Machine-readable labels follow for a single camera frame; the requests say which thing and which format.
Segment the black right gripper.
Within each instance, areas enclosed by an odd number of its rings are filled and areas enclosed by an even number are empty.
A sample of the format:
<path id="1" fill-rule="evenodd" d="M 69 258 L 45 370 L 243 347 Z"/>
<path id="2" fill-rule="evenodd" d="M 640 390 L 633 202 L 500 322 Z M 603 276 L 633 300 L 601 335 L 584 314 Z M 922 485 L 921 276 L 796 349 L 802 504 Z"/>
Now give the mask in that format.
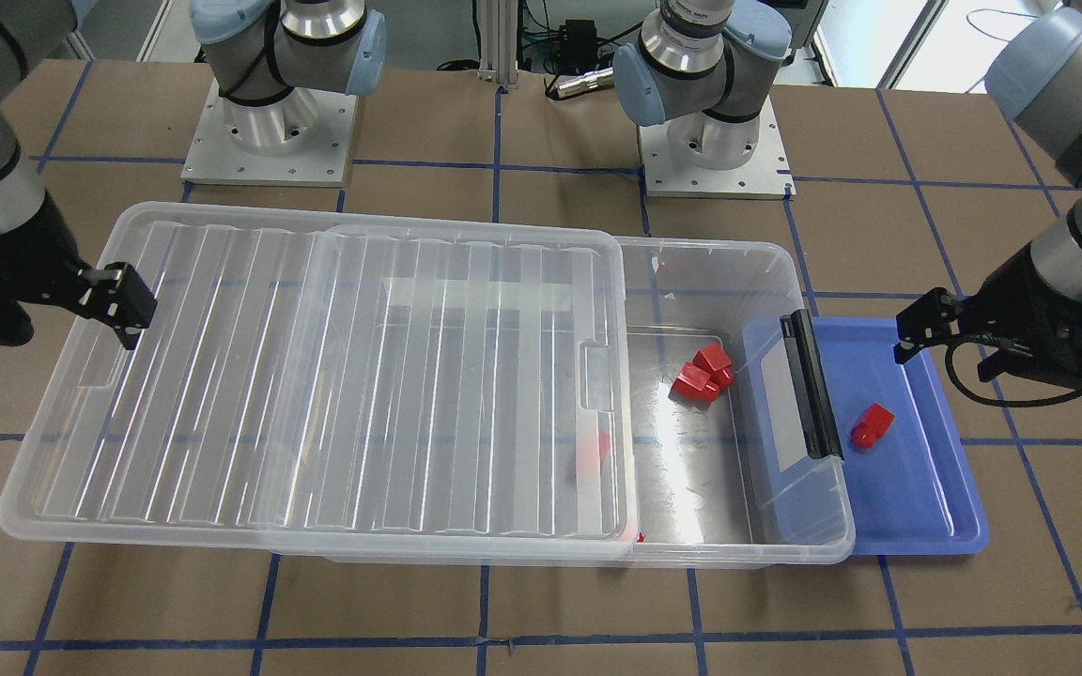
<path id="1" fill-rule="evenodd" d="M 51 195 L 34 217 L 0 235 L 0 346 L 34 337 L 26 303 L 57 305 L 109 327 L 128 352 L 149 329 L 158 300 L 132 264 L 91 269 Z"/>

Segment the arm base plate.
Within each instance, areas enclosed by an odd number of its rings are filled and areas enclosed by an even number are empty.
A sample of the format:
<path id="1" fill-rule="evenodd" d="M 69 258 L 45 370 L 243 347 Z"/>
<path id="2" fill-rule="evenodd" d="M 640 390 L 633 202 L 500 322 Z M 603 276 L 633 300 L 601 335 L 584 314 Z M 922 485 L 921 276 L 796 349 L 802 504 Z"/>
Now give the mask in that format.
<path id="1" fill-rule="evenodd" d="M 639 127 L 639 151 L 645 189 L 652 197 L 784 200 L 797 195 L 770 98 L 743 123 L 695 112 Z"/>
<path id="2" fill-rule="evenodd" d="M 343 188 L 361 101 L 296 88 L 268 106 L 245 107 L 213 82 L 180 176 L 194 185 Z"/>

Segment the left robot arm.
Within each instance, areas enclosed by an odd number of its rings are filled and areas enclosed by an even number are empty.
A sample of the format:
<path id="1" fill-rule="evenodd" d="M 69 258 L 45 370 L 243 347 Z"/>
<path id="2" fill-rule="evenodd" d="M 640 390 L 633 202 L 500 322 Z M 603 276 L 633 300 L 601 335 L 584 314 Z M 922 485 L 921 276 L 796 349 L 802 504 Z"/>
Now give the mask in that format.
<path id="1" fill-rule="evenodd" d="M 635 42 L 613 53 L 615 91 L 639 127 L 682 124 L 695 165 L 733 170 L 749 157 L 757 118 L 793 47 L 784 17 L 760 1 L 664 1 Z M 1082 193 L 1082 9 L 1034 19 L 989 65 L 984 87 L 997 108 L 1035 142 Z M 958 299 L 932 288 L 899 312 L 894 360 L 944 346 L 979 344 L 976 376 L 1016 376 L 1082 395 L 1082 196 L 1063 217 Z"/>

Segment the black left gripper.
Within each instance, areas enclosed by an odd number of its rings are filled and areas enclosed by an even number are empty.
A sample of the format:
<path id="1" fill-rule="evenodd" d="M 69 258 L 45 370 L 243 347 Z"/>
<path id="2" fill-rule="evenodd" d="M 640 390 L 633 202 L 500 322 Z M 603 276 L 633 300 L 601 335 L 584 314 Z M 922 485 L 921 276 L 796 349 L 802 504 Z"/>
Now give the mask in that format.
<path id="1" fill-rule="evenodd" d="M 946 288 L 932 288 L 896 315 L 896 329 L 897 364 L 935 346 L 978 343 L 989 350 L 976 364 L 980 382 L 1008 374 L 1082 388 L 1082 302 L 1053 290 L 1027 247 L 973 296 L 962 300 Z"/>

